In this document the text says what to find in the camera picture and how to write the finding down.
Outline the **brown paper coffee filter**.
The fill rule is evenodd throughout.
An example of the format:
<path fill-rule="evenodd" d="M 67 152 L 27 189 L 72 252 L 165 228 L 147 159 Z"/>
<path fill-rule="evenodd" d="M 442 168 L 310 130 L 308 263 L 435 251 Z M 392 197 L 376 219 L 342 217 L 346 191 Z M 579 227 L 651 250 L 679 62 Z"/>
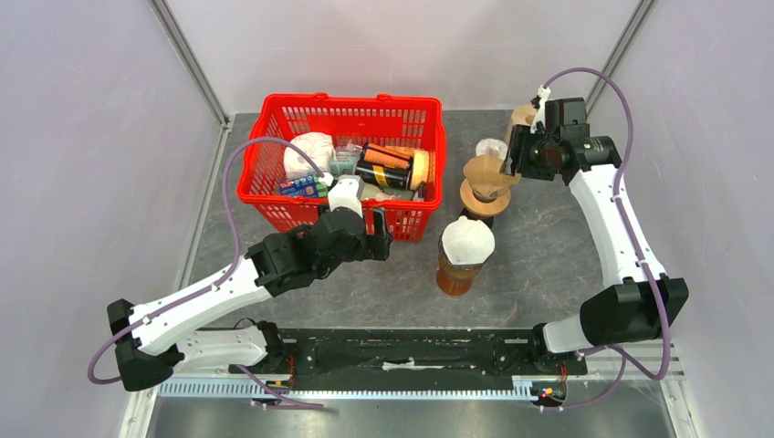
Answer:
<path fill-rule="evenodd" d="M 487 182 L 503 187 L 504 196 L 510 191 L 510 188 L 520 183 L 521 176 L 502 173 L 504 170 L 504 161 L 492 156 L 476 156 L 468 161 L 463 169 L 466 180 L 476 182 Z"/>

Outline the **white paper coffee filter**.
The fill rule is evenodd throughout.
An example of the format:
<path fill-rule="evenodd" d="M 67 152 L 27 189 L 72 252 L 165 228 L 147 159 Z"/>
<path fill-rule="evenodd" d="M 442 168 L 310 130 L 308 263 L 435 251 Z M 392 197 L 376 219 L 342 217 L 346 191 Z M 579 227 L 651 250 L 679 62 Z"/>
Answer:
<path fill-rule="evenodd" d="M 496 239 L 483 221 L 462 215 L 444 229 L 440 245 L 452 265 L 472 266 L 487 261 L 495 251 Z"/>

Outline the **clear glass dripper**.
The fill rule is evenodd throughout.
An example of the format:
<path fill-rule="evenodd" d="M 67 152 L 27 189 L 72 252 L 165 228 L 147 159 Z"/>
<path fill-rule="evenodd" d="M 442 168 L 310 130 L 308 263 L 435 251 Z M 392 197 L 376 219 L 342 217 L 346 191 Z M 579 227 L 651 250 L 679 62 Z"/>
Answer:
<path fill-rule="evenodd" d="M 502 196 L 503 187 L 491 182 L 473 182 L 468 180 L 473 197 L 480 203 L 493 203 Z"/>

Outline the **dark glass coffee dripper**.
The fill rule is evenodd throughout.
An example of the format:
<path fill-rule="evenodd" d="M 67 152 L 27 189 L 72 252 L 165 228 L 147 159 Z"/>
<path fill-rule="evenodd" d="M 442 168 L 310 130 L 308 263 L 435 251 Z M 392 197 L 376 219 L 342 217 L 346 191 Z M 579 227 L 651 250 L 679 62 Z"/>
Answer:
<path fill-rule="evenodd" d="M 476 263 L 452 262 L 442 243 L 438 244 L 439 269 L 447 276 L 454 278 L 473 278 L 481 268 L 489 261 L 490 256 Z"/>

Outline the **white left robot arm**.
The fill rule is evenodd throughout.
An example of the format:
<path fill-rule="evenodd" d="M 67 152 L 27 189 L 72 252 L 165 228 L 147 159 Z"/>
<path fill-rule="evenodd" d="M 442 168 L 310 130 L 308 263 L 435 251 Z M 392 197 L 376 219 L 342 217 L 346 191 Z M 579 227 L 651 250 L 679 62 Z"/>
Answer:
<path fill-rule="evenodd" d="M 280 370 L 287 350 L 277 326 L 257 322 L 248 328 L 216 330 L 204 326 L 237 309 L 309 287 L 343 263 L 384 261 L 392 235 L 385 212 L 365 220 L 344 207 L 324 212 L 312 225 L 267 235 L 235 262 L 190 287 L 145 304 L 119 299 L 107 307 L 118 382 L 142 391 L 183 370 L 220 365 Z"/>

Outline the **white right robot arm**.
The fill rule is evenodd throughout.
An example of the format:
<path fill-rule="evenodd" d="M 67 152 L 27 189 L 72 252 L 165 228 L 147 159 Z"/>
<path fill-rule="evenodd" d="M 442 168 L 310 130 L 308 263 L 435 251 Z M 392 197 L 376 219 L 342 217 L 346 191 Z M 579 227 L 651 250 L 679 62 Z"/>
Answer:
<path fill-rule="evenodd" d="M 552 181 L 560 177 L 578 202 L 602 269 L 603 289 L 572 317 L 539 324 L 527 348 L 528 365 L 549 373 L 569 353 L 659 339 L 671 348 L 669 329 L 689 297 L 682 278 L 657 260 L 625 191 L 623 160 L 613 139 L 591 135 L 582 98 L 530 102 L 510 131 L 504 174 Z"/>

